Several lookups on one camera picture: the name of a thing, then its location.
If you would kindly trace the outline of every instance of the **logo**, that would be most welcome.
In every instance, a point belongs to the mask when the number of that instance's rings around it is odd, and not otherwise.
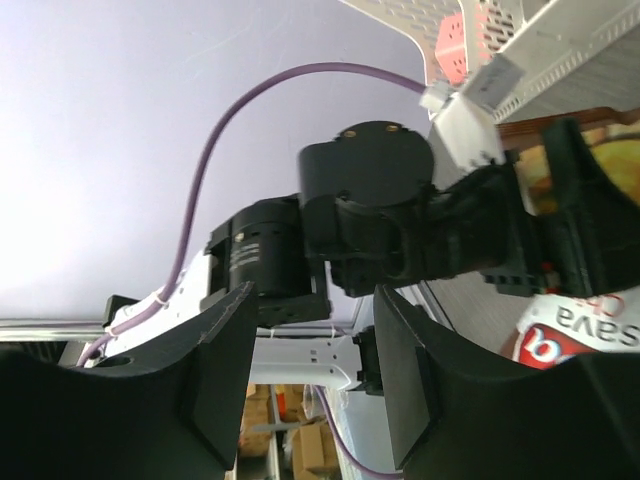
[[[545,369],[558,365],[579,353],[595,352],[591,347],[547,325],[532,325],[520,337],[514,360],[530,367]]]

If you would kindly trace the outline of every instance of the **plastic basket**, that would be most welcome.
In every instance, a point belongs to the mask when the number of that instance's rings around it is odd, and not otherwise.
[[[341,1],[411,38],[422,52],[428,83],[453,79],[449,83],[462,84],[496,52],[504,54],[525,74],[493,112],[495,122],[504,121],[640,23],[639,0]],[[449,34],[443,45],[442,37]]]

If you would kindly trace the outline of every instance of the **cable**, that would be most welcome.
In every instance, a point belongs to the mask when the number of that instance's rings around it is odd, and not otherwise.
[[[213,152],[213,149],[216,146],[216,143],[218,142],[218,139],[220,138],[220,135],[222,134],[224,129],[227,127],[231,119],[233,119],[233,117],[243,107],[245,107],[249,102],[251,102],[251,100],[256,98],[261,93],[266,92],[271,87],[274,87],[279,83],[284,82],[285,80],[319,72],[344,72],[366,75],[369,77],[379,78],[380,80],[394,83],[401,87],[405,87],[418,94],[423,94],[427,88],[420,82],[416,82],[415,80],[411,80],[410,78],[403,77],[402,75],[398,75],[387,70],[382,70],[380,68],[360,65],[357,63],[326,62],[301,65],[289,70],[285,70],[284,72],[278,73],[273,77],[265,80],[264,82],[249,90],[242,97],[240,97],[231,107],[229,107],[229,109],[225,112],[222,118],[220,118],[217,125],[211,131],[211,134],[207,139],[207,143],[205,144],[204,149],[202,150],[202,153],[200,155],[198,166],[193,176],[191,191],[189,193],[189,198],[187,201],[187,209],[182,223],[182,230],[180,231],[180,240],[178,242],[176,257],[173,261],[173,266],[171,268],[171,272],[169,273],[169,278],[167,279],[162,292],[158,295],[158,299],[160,300],[160,302],[167,302],[169,298],[171,298],[171,295],[176,288],[178,276],[180,275],[180,271],[182,270],[185,256],[187,254],[189,236],[191,235],[191,227],[193,226],[195,210],[198,204],[198,197],[200,196],[200,190],[202,188],[202,181],[207,169],[207,164],[209,163],[211,153]],[[160,308],[162,308],[162,305],[160,303],[153,302],[149,307],[140,312],[138,315],[130,318],[120,325],[113,327],[111,335],[107,333],[101,336],[83,352],[83,354],[80,356],[80,359],[78,360],[77,365],[84,366],[89,358],[91,358],[96,352],[98,352],[103,346],[105,346],[107,342],[109,342],[109,340],[113,338],[113,335],[118,336],[126,332],[127,330],[130,330],[131,328],[137,327],[138,325],[147,321],[149,318],[155,315],[160,310]]]
[[[373,478],[379,478],[381,480],[401,480],[404,478],[404,474],[402,472],[381,473],[381,472],[376,472],[375,470],[371,470],[370,468],[367,468],[364,465],[362,465],[356,459],[356,457],[354,457],[353,454],[349,451],[349,449],[344,443],[344,440],[340,436],[340,432],[338,432],[338,427],[336,426],[336,421],[333,419],[333,415],[331,414],[331,409],[329,408],[329,401],[327,400],[327,396],[324,394],[324,391],[322,390],[322,388],[318,387],[317,385],[314,385],[313,390],[316,392],[316,395],[318,395],[318,398],[320,399],[320,403],[322,404],[324,413],[327,416],[327,421],[329,422],[329,428],[331,429],[331,433],[333,433],[333,437],[336,439],[336,443],[338,444],[338,447],[340,448],[340,450],[342,450],[342,453],[344,453],[344,455],[347,457],[347,459],[349,460],[349,463],[351,463],[354,467],[356,467],[362,473],[369,475],[370,477],[373,477]]]

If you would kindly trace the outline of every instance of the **floor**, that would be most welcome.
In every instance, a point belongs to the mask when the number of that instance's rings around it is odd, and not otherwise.
[[[608,106],[617,110],[640,107],[637,57],[640,28],[547,90],[516,112],[509,121]],[[436,158],[447,156],[436,135],[430,136]],[[436,183],[451,184],[460,174],[452,162],[439,162]],[[513,330],[528,299],[498,295],[478,274],[431,282],[431,288],[456,329],[474,342],[497,351]]]

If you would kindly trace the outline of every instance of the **purple cable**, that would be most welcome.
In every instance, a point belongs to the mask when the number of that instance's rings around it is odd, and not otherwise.
[[[175,260],[173,261],[173,266],[171,267],[171,272],[169,273],[169,278],[165,283],[165,287],[162,289],[162,292],[158,295],[158,298],[161,302],[167,302],[173,292],[176,289],[176,284],[178,281],[178,276],[180,275],[180,271],[182,270],[182,266],[184,265],[185,256],[187,254],[187,247],[189,244],[189,236],[191,235],[191,227],[193,226],[193,219],[195,216],[196,206],[198,204],[198,197],[200,196],[200,190],[202,188],[202,181],[204,179],[204,174],[207,169],[207,164],[209,163],[209,158],[211,157],[211,153],[213,152],[220,135],[227,127],[231,119],[238,113],[244,106],[246,106],[251,100],[256,98],[261,93],[266,92],[271,87],[278,85],[279,83],[284,82],[285,80],[289,80],[291,78],[300,77],[302,75],[307,75],[309,73],[319,73],[319,72],[345,72],[345,73],[355,73],[359,75],[366,75],[369,77],[379,78],[380,80],[385,80],[390,83],[395,83],[396,85],[400,85],[401,87],[408,88],[409,90],[422,94],[424,93],[426,86],[421,84],[420,82],[416,82],[411,80],[410,78],[403,77],[402,75],[398,75],[392,72],[388,72],[386,70],[382,70],[380,68],[369,67],[367,65],[359,65],[357,63],[338,63],[338,62],[326,62],[326,63],[312,63],[309,65],[301,65],[299,67],[294,67],[289,70],[285,70],[284,72],[278,73],[273,77],[265,80],[259,85],[255,86],[247,93],[245,93],[242,97],[240,97],[220,118],[218,124],[211,131],[209,138],[207,139],[207,143],[200,154],[200,159],[198,161],[198,166],[196,168],[196,172],[193,176],[193,182],[191,184],[191,191],[189,193],[189,200],[187,202],[187,210],[184,215],[184,220],[182,223],[182,230],[180,232],[180,241],[178,242],[178,251],[176,253]],[[153,315],[155,315],[160,308],[162,307],[161,303],[153,302],[149,307],[140,312],[133,318],[130,318],[126,322],[121,323],[118,326],[113,327],[111,334],[113,336],[121,335],[122,333],[130,330],[131,328],[137,327],[141,323],[147,321]],[[112,335],[105,334],[98,338],[95,342],[93,342],[89,348],[85,350],[85,352],[80,356],[77,365],[84,366],[87,363],[87,360],[91,358],[94,353],[96,353],[100,348],[111,340]]]
[[[324,394],[322,388],[318,386],[314,386],[313,390],[318,395],[320,399],[320,403],[322,404],[322,408],[324,409],[324,413],[327,416],[327,421],[329,422],[329,428],[331,429],[331,433],[333,433],[333,437],[336,439],[336,443],[338,444],[338,448],[342,450],[342,453],[347,457],[349,463],[351,463],[354,467],[360,470],[362,473],[369,475],[373,478],[379,478],[381,480],[401,480],[404,478],[404,474],[402,472],[397,473],[381,473],[376,472],[375,470],[371,470],[370,468],[362,465],[356,457],[349,451],[347,446],[344,444],[344,440],[340,436],[340,432],[338,432],[338,427],[336,426],[336,422],[333,419],[333,415],[331,414],[331,409],[329,408],[329,401],[327,400],[327,396]]]

